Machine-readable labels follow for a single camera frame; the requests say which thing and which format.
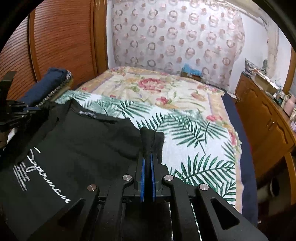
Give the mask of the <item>wooden sideboard cabinet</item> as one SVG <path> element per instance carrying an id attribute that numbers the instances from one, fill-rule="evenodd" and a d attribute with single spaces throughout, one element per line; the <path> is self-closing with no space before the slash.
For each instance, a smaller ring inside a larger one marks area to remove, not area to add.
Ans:
<path id="1" fill-rule="evenodd" d="M 285 156 L 295 149 L 295 134 L 280 108 L 241 74 L 235 90 L 236 108 L 250 144 L 255 178 L 261 180 Z"/>

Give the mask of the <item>folded patterned garment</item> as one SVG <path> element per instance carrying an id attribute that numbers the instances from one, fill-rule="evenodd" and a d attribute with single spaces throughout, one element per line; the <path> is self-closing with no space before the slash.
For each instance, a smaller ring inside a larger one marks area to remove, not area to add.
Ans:
<path id="1" fill-rule="evenodd" d="M 53 71 L 51 69 L 50 73 L 47 73 L 38 83 L 41 83 L 41 92 L 40 97 L 34 103 L 35 107 L 56 100 L 62 93 L 69 90 L 73 84 L 73 75 L 68 70 L 64 73 L 62 70 Z"/>

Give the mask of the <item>floral beige bed blanket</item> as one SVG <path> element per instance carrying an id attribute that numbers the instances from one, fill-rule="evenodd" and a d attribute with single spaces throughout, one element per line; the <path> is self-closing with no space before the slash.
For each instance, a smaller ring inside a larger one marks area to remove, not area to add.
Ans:
<path id="1" fill-rule="evenodd" d="M 79 90 L 117 99 L 135 100 L 169 110 L 198 110 L 208 120 L 225 121 L 227 127 L 236 132 L 222 100 L 225 92 L 189 78 L 140 68 L 117 67 L 86 82 Z M 234 207 L 241 211 L 243 184 L 239 162 L 236 178 L 239 182 L 238 206 Z"/>

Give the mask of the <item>pink jar on sideboard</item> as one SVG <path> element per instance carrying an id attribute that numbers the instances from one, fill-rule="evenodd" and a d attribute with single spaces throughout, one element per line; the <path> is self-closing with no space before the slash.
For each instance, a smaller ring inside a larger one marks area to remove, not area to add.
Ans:
<path id="1" fill-rule="evenodd" d="M 294 107 L 295 107 L 295 97 L 293 95 L 288 95 L 283 110 L 288 116 L 291 116 Z"/>

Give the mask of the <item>black t-shirt white script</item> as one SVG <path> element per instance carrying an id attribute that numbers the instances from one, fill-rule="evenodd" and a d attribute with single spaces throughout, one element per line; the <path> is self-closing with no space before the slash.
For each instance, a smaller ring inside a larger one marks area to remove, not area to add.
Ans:
<path id="1" fill-rule="evenodd" d="M 75 100 L 36 114 L 1 155 L 1 240 L 101 240 L 99 193 L 164 138 Z"/>

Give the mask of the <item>brown louvered wardrobe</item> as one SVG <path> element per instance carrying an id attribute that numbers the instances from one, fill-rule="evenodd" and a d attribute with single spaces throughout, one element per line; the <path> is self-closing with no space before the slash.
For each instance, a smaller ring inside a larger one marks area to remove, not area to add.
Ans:
<path id="1" fill-rule="evenodd" d="M 106 1 L 43 1 L 2 39 L 1 75 L 16 74 L 8 99 L 17 100 L 51 67 L 69 70 L 77 88 L 108 69 Z"/>

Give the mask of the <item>palm leaf print sheet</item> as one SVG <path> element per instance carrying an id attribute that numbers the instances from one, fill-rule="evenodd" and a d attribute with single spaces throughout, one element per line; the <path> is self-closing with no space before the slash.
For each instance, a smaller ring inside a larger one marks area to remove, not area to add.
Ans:
<path id="1" fill-rule="evenodd" d="M 237 164 L 241 147 L 227 123 L 208 120 L 198 110 L 169 110 L 135 100 L 68 90 L 57 98 L 114 118 L 129 119 L 137 129 L 165 135 L 162 163 L 184 183 L 208 184 L 232 206 L 238 206 Z"/>

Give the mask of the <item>folded navy blue garment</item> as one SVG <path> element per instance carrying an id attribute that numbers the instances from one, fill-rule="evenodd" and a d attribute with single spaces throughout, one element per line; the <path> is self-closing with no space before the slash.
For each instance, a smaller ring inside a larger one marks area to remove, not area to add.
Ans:
<path id="1" fill-rule="evenodd" d="M 54 67 L 49 68 L 43 78 L 35 83 L 19 101 L 30 107 L 42 106 L 66 86 L 71 79 L 72 73 L 70 71 Z"/>

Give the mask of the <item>pink circle pattern curtain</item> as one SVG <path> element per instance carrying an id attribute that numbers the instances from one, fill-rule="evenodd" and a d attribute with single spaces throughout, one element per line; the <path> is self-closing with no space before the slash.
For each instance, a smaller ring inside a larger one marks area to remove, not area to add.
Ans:
<path id="1" fill-rule="evenodd" d="M 114 61 L 179 74 L 185 65 L 230 90 L 245 43 L 240 12 L 219 1 L 113 1 Z"/>

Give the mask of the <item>navy blue mattress edge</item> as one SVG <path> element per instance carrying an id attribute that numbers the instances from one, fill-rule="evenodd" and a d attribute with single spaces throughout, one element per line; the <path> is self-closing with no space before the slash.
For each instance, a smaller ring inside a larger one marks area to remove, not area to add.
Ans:
<path id="1" fill-rule="evenodd" d="M 242 142 L 242 154 L 240 158 L 241 181 L 243 184 L 242 215 L 254 226 L 257 226 L 257 186 L 250 145 L 242 121 L 237 112 L 234 99 L 226 93 L 222 97 L 222 100 L 229 116 L 230 122 L 238 133 L 239 140 Z"/>

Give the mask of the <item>blue box at bed end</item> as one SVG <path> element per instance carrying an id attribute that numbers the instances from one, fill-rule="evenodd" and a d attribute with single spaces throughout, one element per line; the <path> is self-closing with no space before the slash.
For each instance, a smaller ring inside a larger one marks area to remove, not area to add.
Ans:
<path id="1" fill-rule="evenodd" d="M 185 64 L 181 70 L 181 76 L 199 80 L 202 79 L 202 72 L 192 68 L 189 64 Z"/>

